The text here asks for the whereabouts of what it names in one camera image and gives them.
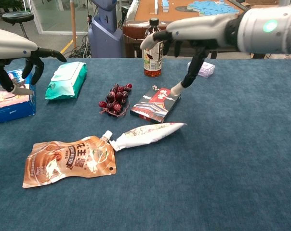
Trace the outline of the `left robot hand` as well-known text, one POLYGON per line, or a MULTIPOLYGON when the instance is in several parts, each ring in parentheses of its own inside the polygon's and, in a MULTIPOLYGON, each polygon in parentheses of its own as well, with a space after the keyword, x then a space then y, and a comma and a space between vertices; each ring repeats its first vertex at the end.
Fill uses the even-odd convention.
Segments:
POLYGON ((4 69, 6 65, 10 64, 12 60, 25 58, 26 65, 22 72, 22 78, 25 79, 34 67, 35 73, 31 79, 31 85, 35 85, 44 70, 44 62, 41 58, 47 57, 66 62, 66 58, 59 51, 39 47, 25 37, 0 29, 0 85, 7 92, 14 95, 32 94, 30 89, 19 87, 13 83, 4 69))

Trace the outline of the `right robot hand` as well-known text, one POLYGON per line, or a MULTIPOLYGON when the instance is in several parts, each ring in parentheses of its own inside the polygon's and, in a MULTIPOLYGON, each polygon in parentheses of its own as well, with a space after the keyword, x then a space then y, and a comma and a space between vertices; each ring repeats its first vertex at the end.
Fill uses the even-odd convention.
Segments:
POLYGON ((166 55, 171 44, 175 42, 174 56, 179 56, 183 41, 188 41, 195 49, 188 73, 185 78, 171 88, 172 96, 179 96, 189 87, 201 69, 209 51, 218 48, 237 46, 232 42, 238 30, 243 14, 220 14, 204 17, 192 17, 174 21, 160 31, 148 35, 140 45, 140 49, 152 49, 157 43, 164 42, 163 54, 166 55))

